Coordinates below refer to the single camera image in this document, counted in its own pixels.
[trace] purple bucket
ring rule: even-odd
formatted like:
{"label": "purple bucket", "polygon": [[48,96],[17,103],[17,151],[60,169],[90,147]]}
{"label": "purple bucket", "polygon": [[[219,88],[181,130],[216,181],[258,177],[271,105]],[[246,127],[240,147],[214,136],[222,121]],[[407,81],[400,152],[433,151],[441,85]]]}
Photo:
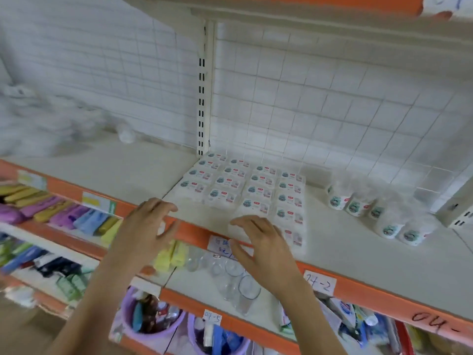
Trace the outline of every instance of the purple bucket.
{"label": "purple bucket", "polygon": [[165,337],[168,335],[172,335],[179,324],[184,320],[186,316],[186,312],[182,311],[181,315],[177,318],[177,320],[166,330],[160,331],[159,333],[155,334],[142,334],[137,333],[132,328],[132,319],[133,319],[133,311],[135,310],[135,304],[137,300],[133,298],[133,294],[136,292],[136,288],[131,286],[128,291],[126,292],[125,297],[121,301],[121,317],[123,319],[123,327],[125,328],[125,333],[128,337],[131,337],[137,341],[146,341],[151,339],[156,339],[159,337]]}
{"label": "purple bucket", "polygon": [[[195,339],[195,331],[194,331],[194,320],[195,320],[195,315],[190,314],[187,316],[187,336],[189,337],[189,341],[192,344],[192,347],[194,348],[195,352],[198,355],[206,355],[205,352],[201,350],[201,348],[198,346],[196,339]],[[250,339],[243,338],[243,341],[240,345],[240,347],[235,351],[232,352],[232,355],[244,355],[246,353],[246,350],[248,349],[248,346],[250,346]]]}

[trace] purple package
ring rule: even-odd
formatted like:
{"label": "purple package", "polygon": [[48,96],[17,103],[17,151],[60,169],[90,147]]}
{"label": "purple package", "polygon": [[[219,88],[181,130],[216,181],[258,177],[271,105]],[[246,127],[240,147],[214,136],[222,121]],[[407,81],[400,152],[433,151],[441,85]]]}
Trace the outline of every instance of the purple package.
{"label": "purple package", "polygon": [[80,218],[82,215],[87,213],[89,208],[85,205],[79,205],[77,208],[74,208],[71,212],[69,212],[64,218],[62,218],[62,226],[67,229],[75,229],[73,223],[76,219]]}
{"label": "purple package", "polygon": [[62,198],[60,197],[50,197],[42,202],[32,204],[32,205],[27,205],[26,207],[23,207],[20,209],[20,212],[27,218],[31,218],[33,215],[36,213],[43,211],[44,209],[55,205],[57,202],[61,201]]}
{"label": "purple package", "polygon": [[0,221],[8,224],[17,224],[23,220],[25,220],[25,217],[18,209],[0,204]]}
{"label": "purple package", "polygon": [[49,222],[51,224],[57,225],[58,227],[62,226],[63,218],[67,216],[71,211],[79,207],[78,204],[73,204],[64,209],[63,211],[60,211],[59,213],[53,215]]}

